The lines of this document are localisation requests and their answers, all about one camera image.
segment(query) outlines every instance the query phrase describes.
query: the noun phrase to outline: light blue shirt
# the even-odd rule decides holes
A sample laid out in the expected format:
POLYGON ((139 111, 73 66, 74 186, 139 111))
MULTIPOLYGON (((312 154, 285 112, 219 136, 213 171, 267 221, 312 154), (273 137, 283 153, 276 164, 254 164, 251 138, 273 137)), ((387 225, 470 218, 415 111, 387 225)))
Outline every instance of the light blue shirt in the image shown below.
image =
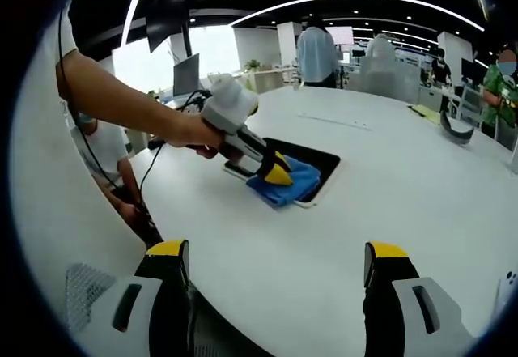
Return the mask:
POLYGON ((338 69, 333 38, 320 28, 310 27, 300 36, 297 58, 300 73, 306 82, 322 82, 338 69))

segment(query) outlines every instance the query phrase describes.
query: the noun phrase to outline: mesh panel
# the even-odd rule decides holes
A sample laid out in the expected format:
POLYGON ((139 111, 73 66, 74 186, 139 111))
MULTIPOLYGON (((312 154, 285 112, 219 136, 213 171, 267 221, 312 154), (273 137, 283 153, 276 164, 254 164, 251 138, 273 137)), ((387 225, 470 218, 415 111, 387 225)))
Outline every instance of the mesh panel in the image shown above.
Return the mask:
POLYGON ((70 332, 77 333, 90 322, 91 306, 115 280, 86 264, 73 264, 66 271, 65 323, 70 332))

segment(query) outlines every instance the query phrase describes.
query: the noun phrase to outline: white round table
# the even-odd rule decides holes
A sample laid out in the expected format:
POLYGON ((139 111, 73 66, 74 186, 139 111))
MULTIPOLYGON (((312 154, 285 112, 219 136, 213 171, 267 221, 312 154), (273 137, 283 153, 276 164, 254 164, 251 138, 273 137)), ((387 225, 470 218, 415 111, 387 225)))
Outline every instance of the white round table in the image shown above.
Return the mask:
MULTIPOLYGON (((364 245, 378 240, 403 248, 481 335, 516 266, 509 151, 478 131, 459 147, 399 101, 314 87, 265 93, 248 126, 342 157, 317 206, 273 210, 224 158, 169 146, 143 190, 163 238, 189 240, 194 284, 239 331, 279 357, 363 355, 364 245)), ((138 181, 152 156, 133 159, 138 181)))

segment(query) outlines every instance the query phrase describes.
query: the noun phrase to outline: white shirt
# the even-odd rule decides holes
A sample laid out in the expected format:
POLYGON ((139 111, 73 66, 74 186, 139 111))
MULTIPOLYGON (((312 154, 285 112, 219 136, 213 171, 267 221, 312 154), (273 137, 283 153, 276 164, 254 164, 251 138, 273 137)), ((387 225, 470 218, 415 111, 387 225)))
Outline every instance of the white shirt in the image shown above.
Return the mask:
POLYGON ((369 41, 365 56, 395 59, 396 51, 387 36, 381 33, 369 41))
MULTIPOLYGON (((100 192, 66 128, 57 91, 57 30, 58 17, 44 30, 23 79, 8 169, 23 256, 45 301, 62 320, 72 264, 86 263, 116 277, 131 275, 146 246, 100 192)), ((75 48, 63 13, 63 56, 75 48)))
POLYGON ((333 37, 320 28, 310 27, 299 37, 297 58, 300 73, 306 82, 322 82, 338 69, 333 37))
MULTIPOLYGON (((90 170, 90 173, 94 175, 96 179, 110 187, 110 183, 99 170, 99 166, 91 156, 79 128, 77 126, 74 127, 70 133, 72 134, 75 146, 78 148, 79 154, 90 170)), ((85 136, 87 138, 88 145, 94 152, 94 155, 96 155, 96 158, 106 175, 113 183, 115 183, 115 185, 122 185, 118 164, 119 161, 128 157, 128 153, 126 152, 124 140, 122 138, 121 128, 107 122, 97 121, 96 131, 89 135, 85 134, 85 136)))

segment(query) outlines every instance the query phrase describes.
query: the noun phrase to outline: person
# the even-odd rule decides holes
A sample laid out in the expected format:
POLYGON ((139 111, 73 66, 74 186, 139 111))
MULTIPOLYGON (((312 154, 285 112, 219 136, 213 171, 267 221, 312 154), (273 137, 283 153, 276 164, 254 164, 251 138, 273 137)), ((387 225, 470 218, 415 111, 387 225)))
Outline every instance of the person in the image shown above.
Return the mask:
POLYGON ((70 134, 90 174, 117 213, 131 228, 137 229, 140 220, 138 216, 141 213, 138 208, 142 200, 121 128, 83 113, 76 113, 74 117, 77 125, 70 134), (88 147, 101 167, 97 165, 88 147))
POLYGON ((508 102, 518 104, 516 51, 518 51, 516 42, 504 45, 499 53, 497 64, 490 65, 484 77, 482 97, 488 106, 482 114, 481 131, 491 138, 495 137, 498 116, 502 117, 510 127, 515 127, 516 113, 508 102))
POLYGON ((369 41, 365 56, 395 59, 396 50, 394 49, 394 46, 389 43, 387 35, 381 31, 375 30, 374 39, 369 41))
POLYGON ((299 68, 306 86, 336 88, 338 56, 333 37, 322 19, 314 15, 297 43, 299 68))
MULTIPOLYGON (((430 77, 433 81, 442 84, 451 84, 452 82, 452 71, 446 62, 444 61, 444 49, 439 48, 437 50, 437 58, 431 62, 431 73, 430 77)), ((450 100, 447 96, 443 96, 440 103, 440 111, 448 111, 448 104, 450 100)))

